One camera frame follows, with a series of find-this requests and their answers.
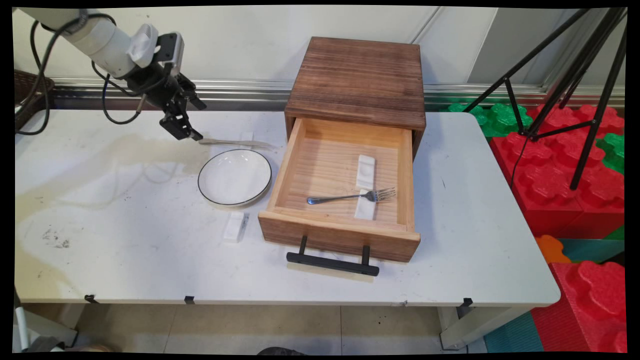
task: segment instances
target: drawer handle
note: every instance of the drawer handle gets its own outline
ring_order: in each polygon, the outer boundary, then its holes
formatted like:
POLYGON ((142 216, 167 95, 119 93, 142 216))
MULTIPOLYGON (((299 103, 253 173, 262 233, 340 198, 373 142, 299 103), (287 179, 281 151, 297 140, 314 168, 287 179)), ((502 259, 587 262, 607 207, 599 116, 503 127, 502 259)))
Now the drawer handle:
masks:
POLYGON ((350 263, 348 261, 325 259, 318 256, 305 255, 305 247, 307 247, 307 236, 302 237, 300 242, 300 251, 298 253, 288 252, 287 261, 290 263, 298 263, 304 265, 318 266, 321 268, 334 269, 346 272, 354 272, 356 274, 378 276, 380 268, 369 265, 369 246, 362 247, 362 264, 350 263))

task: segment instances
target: silver fork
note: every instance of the silver fork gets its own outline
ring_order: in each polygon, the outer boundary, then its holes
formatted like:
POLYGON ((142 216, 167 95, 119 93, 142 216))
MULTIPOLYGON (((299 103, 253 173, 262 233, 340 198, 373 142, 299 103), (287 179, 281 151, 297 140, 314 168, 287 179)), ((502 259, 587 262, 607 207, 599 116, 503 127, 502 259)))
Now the silver fork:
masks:
POLYGON ((373 202, 379 202, 382 200, 386 200, 396 194, 396 188, 388 188, 376 191, 369 191, 363 194, 356 195, 345 195, 345 196, 325 196, 325 197, 307 197, 307 203, 314 204, 322 204, 323 202, 338 200, 338 199, 350 199, 352 197, 366 197, 367 200, 373 202))

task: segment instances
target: black tripod leg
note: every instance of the black tripod leg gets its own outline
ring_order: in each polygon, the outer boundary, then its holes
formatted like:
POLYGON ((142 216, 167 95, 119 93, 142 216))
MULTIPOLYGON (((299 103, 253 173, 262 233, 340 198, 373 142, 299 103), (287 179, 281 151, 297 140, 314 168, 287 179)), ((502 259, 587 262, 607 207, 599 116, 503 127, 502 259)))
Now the black tripod leg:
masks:
POLYGON ((600 97, 600 101, 598 102, 598 109, 596 110, 596 114, 593 119, 594 123, 589 129, 587 140, 584 143, 582 153, 580 154, 580 159, 578 160, 578 166, 575 168, 575 172, 573 173, 573 179, 571 180, 570 186, 571 190, 576 190, 578 188, 580 178, 582 177, 582 172, 584 171, 587 159, 589 158, 589 152, 591 151, 593 142, 596 139, 598 128, 600 127, 600 123, 602 122, 602 116, 604 115, 604 111, 607 107, 607 103, 609 102, 611 92, 613 91, 613 86, 615 85, 618 74, 620 73, 620 68, 622 68, 622 61, 625 59, 626 54, 627 27, 625 26, 625 32, 622 34, 622 39, 620 40, 620 45, 618 46, 618 52, 616 52, 616 57, 613 59, 613 64, 611 65, 611 70, 609 71, 607 82, 604 85, 602 96, 600 97))
POLYGON ((566 106, 566 104, 569 102, 569 99, 571 99, 571 95, 573 95, 573 92, 575 91, 575 89, 578 87, 578 84, 580 84, 580 81, 582 81, 582 78, 584 77, 585 73, 587 72, 587 70, 589 69, 589 66, 591 66, 591 63, 593 63, 593 60, 596 58, 596 56, 598 55, 598 53, 600 52, 600 49, 602 48, 602 46, 604 45, 604 43, 607 41, 607 38, 609 38, 609 35, 611 35, 611 33, 613 32, 613 30, 615 28, 618 27, 618 25, 620 25, 620 23, 622 22, 622 20, 625 18, 627 14, 624 13, 616 22, 616 25, 613 26, 609 32, 607 33, 606 37, 602 37, 600 39, 600 42, 598 43, 598 45, 596 47, 594 47, 591 52, 589 53, 587 60, 585 61, 584 65, 582 66, 582 69, 580 70, 580 72, 577 75, 577 79, 569 86, 569 90, 566 91, 566 94, 564 95, 564 97, 562 98, 562 101, 560 101, 560 105, 558 106, 558 108, 560 109, 564 109, 564 107, 566 106))
POLYGON ((564 109, 564 107, 566 106, 566 103, 569 102, 569 99, 571 99, 571 95, 573 95, 573 92, 575 91, 575 89, 578 88, 578 85, 580 84, 580 81, 582 81, 582 77, 584 76, 584 73, 587 72, 587 70, 585 69, 584 72, 582 72, 582 74, 578 77, 578 80, 574 81, 570 86, 569 86, 569 90, 566 91, 566 94, 564 95, 564 97, 562 98, 562 100, 560 101, 560 105, 558 105, 559 109, 564 109))
POLYGON ((524 135, 524 126, 522 125, 522 118, 520 117, 520 111, 518 110, 516 95, 513 93, 513 88, 511 87, 511 80, 509 80, 509 78, 504 78, 504 86, 506 86, 507 88, 507 93, 509 94, 509 101, 511 102, 511 107, 513 108, 513 115, 516 117, 516 122, 518 123, 518 134, 524 135))
POLYGON ((500 87, 500 85, 503 84, 504 78, 510 78, 513 74, 515 74, 518 70, 520 70, 520 68, 522 68, 526 63, 528 63, 529 60, 533 59, 534 56, 536 56, 547 45, 549 45, 558 36, 560 36, 560 34, 564 33, 565 30, 567 30, 571 25, 573 25, 574 22, 578 21, 578 19, 581 18, 587 11, 589 11, 588 8, 580 9, 577 12, 575 12, 569 19, 567 19, 567 21, 564 22, 564 24, 560 25, 554 32, 552 32, 549 36, 547 36, 547 38, 544 39, 538 46, 536 46, 531 52, 529 52, 527 56, 522 58, 522 60, 520 60, 511 69, 509 69, 509 71, 507 71, 506 74, 501 76, 500 79, 498 79, 498 81, 496 81, 492 86, 486 89, 486 91, 483 92, 482 95, 480 95, 474 102, 469 104, 469 106, 467 106, 467 108, 464 109, 464 112, 465 113, 470 112, 471 109, 475 108, 482 100, 485 100, 486 97, 488 97, 492 92, 495 91, 495 89, 497 89, 498 87, 500 87))
POLYGON ((594 30, 594 32, 587 40, 586 44, 582 47, 574 61, 572 62, 569 69, 566 71, 560 82, 558 82, 558 86, 552 92, 551 96, 548 98, 547 103, 542 107, 540 113, 534 120, 534 122, 529 127, 529 134, 536 134, 538 129, 544 122, 547 115, 551 112, 553 106, 558 102, 562 93, 569 87, 569 84, 576 79, 576 75, 578 71, 582 68, 582 65, 586 60, 588 60, 588 55, 591 50, 599 44, 599 41, 602 38, 606 38, 609 36, 609 29, 614 28, 617 25, 617 20, 620 18, 625 8, 611 8, 604 16, 602 21, 600 21, 598 27, 594 30))

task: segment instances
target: red foam block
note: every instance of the red foam block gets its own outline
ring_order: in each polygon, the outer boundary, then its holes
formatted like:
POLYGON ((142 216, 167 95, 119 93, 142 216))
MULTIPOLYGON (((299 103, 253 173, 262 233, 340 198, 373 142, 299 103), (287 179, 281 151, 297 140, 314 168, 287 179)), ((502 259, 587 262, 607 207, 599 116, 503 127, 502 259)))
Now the red foam block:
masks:
POLYGON ((577 192, 583 212, 558 237, 603 239, 625 224, 624 175, 603 165, 585 168, 577 192))
POLYGON ((552 263, 560 301, 531 311, 545 351, 627 352, 625 269, 552 263))
MULTIPOLYGON (((544 104, 538 105, 538 107, 535 108, 534 110, 531 110, 530 111, 531 114, 528 114, 528 115, 531 116, 533 119, 535 119, 540 113, 540 111, 542 110, 542 107, 544 107, 544 104)), ((563 127, 576 125, 579 122, 580 122, 580 119, 578 119, 573 114, 573 110, 569 108, 560 109, 556 104, 551 109, 551 111, 545 118, 545 121, 542 123, 542 125, 538 129, 538 133, 543 134, 548 131, 558 130, 563 127)))
MULTIPOLYGON (((516 133, 493 138, 490 143, 508 183, 523 144, 524 137, 516 133)), ((538 237, 555 236, 582 213, 576 193, 569 190, 570 177, 556 168, 552 155, 543 142, 527 142, 513 183, 513 195, 531 232, 538 237)))
MULTIPOLYGON (((582 154, 582 148, 587 140, 587 133, 582 131, 568 131, 558 135, 552 135, 543 138, 540 141, 549 146, 553 150, 552 159, 558 168, 570 174, 573 177, 575 168, 578 166, 578 160, 582 154)), ((591 151, 587 158, 585 167, 595 168, 602 165, 605 152, 596 147, 595 142, 591 144, 591 151)))
MULTIPOLYGON (((576 118, 580 121, 593 120, 596 115, 596 106, 582 105, 578 110, 574 112, 576 118)), ((602 115, 602 122, 598 128, 597 138, 603 138, 608 133, 614 133, 618 135, 624 134, 625 119, 618 116, 618 112, 614 108, 606 107, 604 115, 602 115)), ((581 132, 588 132, 588 127, 581 129, 581 132)))

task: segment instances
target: white plate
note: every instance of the white plate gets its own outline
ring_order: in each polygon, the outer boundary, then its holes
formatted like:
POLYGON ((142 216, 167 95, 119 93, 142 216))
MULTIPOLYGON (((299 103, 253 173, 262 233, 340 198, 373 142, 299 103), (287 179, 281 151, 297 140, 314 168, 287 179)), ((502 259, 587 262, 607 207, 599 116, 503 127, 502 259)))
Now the white plate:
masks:
POLYGON ((271 182, 271 165, 253 150, 215 155, 198 175, 200 193, 219 206, 244 206, 260 198, 271 182))

